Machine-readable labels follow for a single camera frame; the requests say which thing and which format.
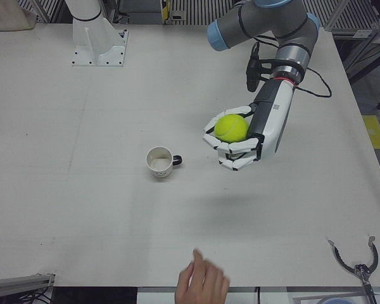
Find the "bare human hand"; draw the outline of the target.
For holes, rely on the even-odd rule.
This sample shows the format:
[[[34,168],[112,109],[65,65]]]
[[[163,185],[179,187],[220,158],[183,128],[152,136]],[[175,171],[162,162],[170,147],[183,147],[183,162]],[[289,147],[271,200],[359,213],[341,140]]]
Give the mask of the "bare human hand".
[[[184,303],[225,303],[230,279],[211,261],[204,259],[199,249],[193,250],[193,260],[180,272],[174,301]]]

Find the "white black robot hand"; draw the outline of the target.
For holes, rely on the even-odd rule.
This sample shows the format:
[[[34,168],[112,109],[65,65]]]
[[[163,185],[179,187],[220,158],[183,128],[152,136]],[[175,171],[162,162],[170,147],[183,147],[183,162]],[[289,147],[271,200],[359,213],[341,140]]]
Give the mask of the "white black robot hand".
[[[270,79],[264,83],[252,103],[225,110],[207,123],[203,140],[217,152],[221,166],[239,171],[276,154],[288,119],[294,90],[294,83],[288,79]],[[245,140],[227,143],[213,135],[216,123],[225,115],[251,117]]]

